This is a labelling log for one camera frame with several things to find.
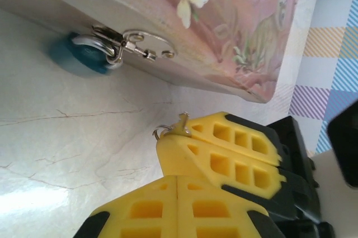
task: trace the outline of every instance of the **black object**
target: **black object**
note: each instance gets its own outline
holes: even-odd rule
[[[314,187],[309,185],[302,177],[280,170],[280,174],[285,176],[287,184],[292,193],[295,207],[298,210],[299,219],[310,219],[315,223],[321,221],[321,206],[318,194]]]
[[[314,224],[310,220],[278,222],[278,228],[289,238],[335,238],[333,227],[327,222]]]
[[[284,150],[287,150],[284,152],[290,155],[292,170],[286,169],[283,166],[281,167],[304,178],[311,187],[319,187],[318,183],[313,178],[312,170],[315,169],[315,166],[313,161],[307,155],[297,121],[291,116],[288,116],[267,127],[276,131],[280,142],[284,146]]]
[[[358,101],[335,117],[328,137],[347,184],[358,187]]]
[[[248,211],[247,214],[261,238],[285,238],[280,229],[269,217],[254,210]]]
[[[245,120],[243,118],[237,117],[232,114],[225,115],[226,120],[230,122],[237,123],[238,125],[243,125],[246,127],[249,127],[251,129],[257,130],[259,132],[262,132],[266,135],[266,137],[272,142],[272,144],[276,147],[277,153],[282,157],[282,162],[280,163],[280,167],[282,167],[285,170],[292,171],[291,166],[291,158],[289,155],[289,151],[284,150],[280,138],[276,131],[270,127],[259,125],[258,123],[254,123],[248,120]]]
[[[110,213],[106,211],[89,217],[73,238],[98,238],[109,217]]]
[[[271,198],[265,199],[230,185],[222,189],[263,206],[275,222],[310,219],[321,221],[321,211],[317,192],[302,177],[280,169],[287,182],[281,183],[281,189]]]

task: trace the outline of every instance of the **marble countertop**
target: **marble countertop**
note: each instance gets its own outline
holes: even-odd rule
[[[300,17],[313,12],[308,1]],[[95,208],[160,178],[152,131],[183,111],[263,125],[287,116],[305,41],[295,36],[307,35],[309,21],[295,20],[274,98],[259,104],[127,65],[108,77],[74,76],[46,55],[56,32],[0,11],[1,236],[72,237]]]

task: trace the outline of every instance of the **rectangular hole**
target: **rectangular hole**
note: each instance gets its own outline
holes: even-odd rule
[[[235,164],[235,177],[236,181],[241,184],[249,185],[250,184],[250,170],[247,165],[244,164]]]
[[[260,169],[253,169],[253,177],[255,180],[255,186],[266,189],[270,185],[270,176],[266,171]]]
[[[120,238],[161,238],[161,228],[123,229]]]
[[[130,210],[130,218],[161,218],[163,203],[160,201],[140,201],[134,203]]]
[[[219,154],[210,154],[210,167],[214,172],[229,176],[229,158]]]
[[[196,201],[192,212],[194,217],[230,217],[226,205],[220,201]]]
[[[257,136],[252,136],[252,150],[258,153],[267,154],[267,144],[265,141]]]
[[[248,135],[243,132],[235,131],[235,144],[241,147],[248,146]]]
[[[240,238],[238,230],[230,227],[201,227],[196,229],[197,238]]]
[[[230,127],[216,123],[214,124],[213,135],[218,139],[222,139],[227,142],[232,142]]]

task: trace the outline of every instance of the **plaid fabric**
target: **plaid fabric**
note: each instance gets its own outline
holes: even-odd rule
[[[358,99],[358,0],[317,0],[289,113],[307,149],[331,148],[329,121]]]

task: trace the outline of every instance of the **metal latch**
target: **metal latch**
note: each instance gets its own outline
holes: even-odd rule
[[[120,34],[108,27],[92,26],[92,34],[79,35],[72,42],[104,52],[110,68],[122,65],[124,51],[135,53],[150,62],[157,57],[172,59],[177,54],[171,42],[142,30],[126,30]]]

